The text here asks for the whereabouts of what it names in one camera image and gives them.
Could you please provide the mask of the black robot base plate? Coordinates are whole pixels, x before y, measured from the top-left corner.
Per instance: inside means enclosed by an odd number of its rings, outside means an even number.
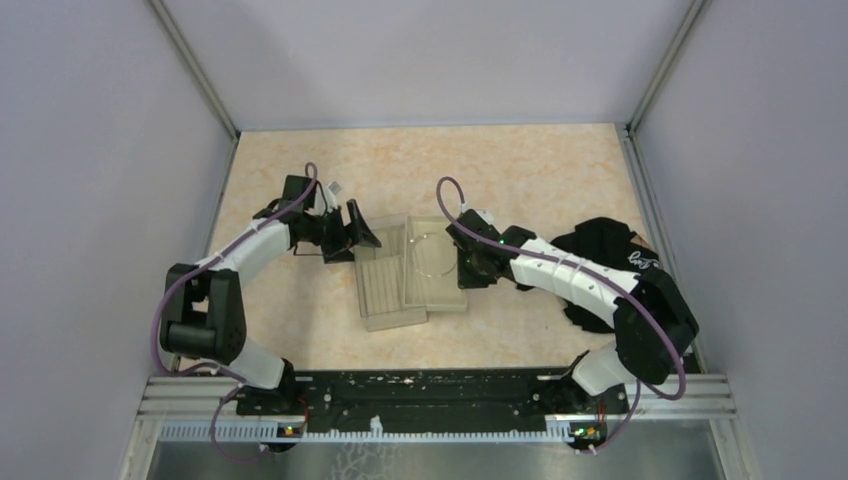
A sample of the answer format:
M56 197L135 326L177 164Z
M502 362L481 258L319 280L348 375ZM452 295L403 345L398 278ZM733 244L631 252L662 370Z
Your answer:
M306 415L310 433L357 433L373 418L396 434L541 432L549 415L623 414L625 389L591 397L567 368L313 370L276 390L246 387L241 416Z

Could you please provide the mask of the clear plastic box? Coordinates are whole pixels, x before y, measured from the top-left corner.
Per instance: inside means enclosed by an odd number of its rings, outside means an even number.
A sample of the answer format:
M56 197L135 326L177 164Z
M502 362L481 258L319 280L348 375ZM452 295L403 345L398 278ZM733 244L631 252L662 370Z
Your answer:
M353 248L360 318L368 332L423 324L424 307L404 305L407 214L378 218L370 226L380 247Z

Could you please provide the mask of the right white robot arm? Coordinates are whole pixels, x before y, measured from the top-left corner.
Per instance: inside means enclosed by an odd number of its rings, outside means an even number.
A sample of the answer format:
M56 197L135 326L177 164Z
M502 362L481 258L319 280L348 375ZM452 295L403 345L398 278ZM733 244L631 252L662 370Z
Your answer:
M473 209L450 219L446 232L484 286L506 279L544 290L611 329L612 340L582 355L566 375L563 398L572 410L590 411L619 384L657 387L671 374L684 375L683 356L699 326L666 272L604 266L522 227L498 231Z

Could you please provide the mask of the beige slotted ring tray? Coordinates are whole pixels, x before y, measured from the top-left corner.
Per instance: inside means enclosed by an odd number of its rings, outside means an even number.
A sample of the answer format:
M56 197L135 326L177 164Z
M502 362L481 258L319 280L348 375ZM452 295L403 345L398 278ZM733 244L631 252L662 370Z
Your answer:
M363 247L357 251L367 316L400 311L400 285L403 280L404 226L393 225L377 231L381 248Z

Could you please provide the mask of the silver wire bangle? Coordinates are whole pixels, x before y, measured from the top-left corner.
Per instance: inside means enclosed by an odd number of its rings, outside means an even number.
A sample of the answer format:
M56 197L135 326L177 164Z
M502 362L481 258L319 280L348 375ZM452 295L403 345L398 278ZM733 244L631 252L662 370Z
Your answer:
M427 232L409 241L411 266L415 273L426 278L440 278L457 265L452 240L443 233Z

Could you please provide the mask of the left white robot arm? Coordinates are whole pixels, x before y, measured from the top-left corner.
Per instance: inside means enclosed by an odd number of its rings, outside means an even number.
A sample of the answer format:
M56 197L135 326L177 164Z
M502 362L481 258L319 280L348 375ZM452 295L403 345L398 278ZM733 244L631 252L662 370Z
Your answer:
M294 367L249 338L242 293L272 261L303 243L319 247L326 264L353 261L356 246L381 247L357 202L340 206L335 194L309 165L306 174L287 176L281 195L222 250L173 265L154 315L153 351L197 360L260 389L273 412L292 411L300 399Z

